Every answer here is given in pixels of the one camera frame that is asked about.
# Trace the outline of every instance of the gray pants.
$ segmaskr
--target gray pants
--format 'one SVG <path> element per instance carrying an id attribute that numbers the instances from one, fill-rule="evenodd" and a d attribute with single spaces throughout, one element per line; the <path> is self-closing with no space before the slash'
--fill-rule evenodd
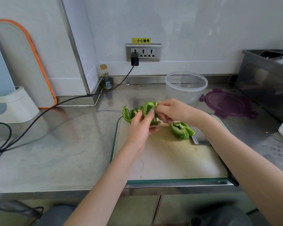
<path id="1" fill-rule="evenodd" d="M 46 211 L 37 226 L 62 226 L 75 207 L 58 205 Z M 238 207 L 222 206 L 192 219 L 192 226 L 252 226 L 249 217 Z"/>

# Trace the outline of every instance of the black power cord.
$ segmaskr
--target black power cord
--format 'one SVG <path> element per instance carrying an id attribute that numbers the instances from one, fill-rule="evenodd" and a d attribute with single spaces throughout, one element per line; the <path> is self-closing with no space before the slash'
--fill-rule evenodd
<path id="1" fill-rule="evenodd" d="M 41 209 L 40 214 L 30 223 L 29 226 L 32 226 L 40 217 L 43 215 L 44 212 L 44 207 L 43 206 L 38 206 L 34 208 L 27 208 L 27 209 L 22 209 L 22 210 L 16 210 L 16 209 L 5 209 L 0 207 L 0 211 L 7 212 L 7 213 L 24 213 L 29 210 L 38 210 Z"/>
<path id="2" fill-rule="evenodd" d="M 77 99 L 77 98 L 87 98 L 87 97 L 91 97 L 91 96 L 94 96 L 94 95 L 101 95 L 101 94 L 104 94 L 104 93 L 108 93 L 108 92 L 110 92 L 110 91 L 116 89 L 117 87 L 119 87 L 119 86 L 125 81 L 125 79 L 128 77 L 128 75 L 131 73 L 133 67 L 139 65 L 139 60 L 138 60 L 138 58 L 137 58 L 137 60 L 136 60 L 136 58 L 134 58 L 131 65 L 132 65 L 131 70 L 130 70 L 129 73 L 125 76 L 125 78 L 121 81 L 121 83 L 118 84 L 117 86 L 115 86 L 115 87 L 113 87 L 113 88 L 111 88 L 111 89 L 109 89 L 109 90 L 106 90 L 106 91 L 104 91 L 104 92 L 94 93 L 94 94 L 87 94 L 87 95 L 83 95 L 83 96 L 78 96 L 78 97 L 70 98 L 70 99 L 68 99 L 68 100 L 66 100 L 66 101 L 57 103 L 56 105 L 52 106 L 51 108 L 45 110 L 45 111 L 42 112 L 40 115 L 38 115 L 37 118 L 34 119 L 34 121 L 28 126 L 28 128 L 21 134 L 21 136 L 19 136 L 19 137 L 16 138 L 15 140 L 11 141 L 10 143 L 8 143 L 8 141 L 11 139 L 11 135 L 12 135 L 11 127 L 10 127 L 8 124 L 6 124 L 6 123 L 0 122 L 0 124 L 5 125 L 6 127 L 8 127 L 8 130 L 9 130 L 9 135 L 8 135 L 7 140 L 6 140 L 6 141 L 4 142 L 4 144 L 0 147 L 0 157 L 1 157 L 1 155 L 3 154 L 3 152 L 6 152 L 6 151 L 9 151 L 9 150 L 14 149 L 14 148 L 9 148 L 9 147 L 11 147 L 11 146 L 14 145 L 15 143 L 17 143 L 17 142 L 27 133 L 27 131 L 34 125 L 34 123 L 35 123 L 41 116 L 43 116 L 45 113 L 47 113 L 49 110 L 53 109 L 54 107 L 56 107 L 56 106 L 58 106 L 58 105 L 60 105 L 60 104 L 63 104 L 63 103 L 65 103 L 65 102 L 68 102 L 68 101 Z"/>

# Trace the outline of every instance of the seasoning bottle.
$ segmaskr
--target seasoning bottle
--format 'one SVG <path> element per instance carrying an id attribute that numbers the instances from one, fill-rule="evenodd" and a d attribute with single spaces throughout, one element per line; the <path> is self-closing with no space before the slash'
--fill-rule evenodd
<path id="1" fill-rule="evenodd" d="M 111 89 L 111 82 L 109 79 L 109 73 L 107 70 L 107 65 L 106 64 L 101 64 L 100 65 L 100 69 L 101 69 L 101 75 L 103 77 L 103 87 L 104 89 Z"/>

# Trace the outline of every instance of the cabinet door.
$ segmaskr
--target cabinet door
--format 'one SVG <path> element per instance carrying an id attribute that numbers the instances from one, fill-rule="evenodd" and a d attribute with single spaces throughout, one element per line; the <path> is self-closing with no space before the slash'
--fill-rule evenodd
<path id="1" fill-rule="evenodd" d="M 195 211 L 221 202 L 234 203 L 245 212 L 255 209 L 245 193 L 164 195 L 154 223 L 188 223 L 196 216 Z"/>
<path id="2" fill-rule="evenodd" d="M 159 196 L 120 197 L 107 226 L 148 226 L 152 224 Z"/>

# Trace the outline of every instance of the white wall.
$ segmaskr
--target white wall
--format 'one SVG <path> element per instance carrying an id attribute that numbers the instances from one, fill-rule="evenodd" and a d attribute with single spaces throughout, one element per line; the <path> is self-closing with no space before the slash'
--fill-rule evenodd
<path id="1" fill-rule="evenodd" d="M 56 0 L 0 0 L 0 18 L 26 28 L 56 95 L 86 94 Z"/>
<path id="2" fill-rule="evenodd" d="M 98 61 L 84 0 L 63 0 L 90 91 L 98 81 Z"/>
<path id="3" fill-rule="evenodd" d="M 126 75 L 125 43 L 151 37 L 161 61 L 132 75 L 191 70 L 237 73 L 242 49 L 283 48 L 283 0 L 85 0 L 95 50 L 110 75 Z"/>

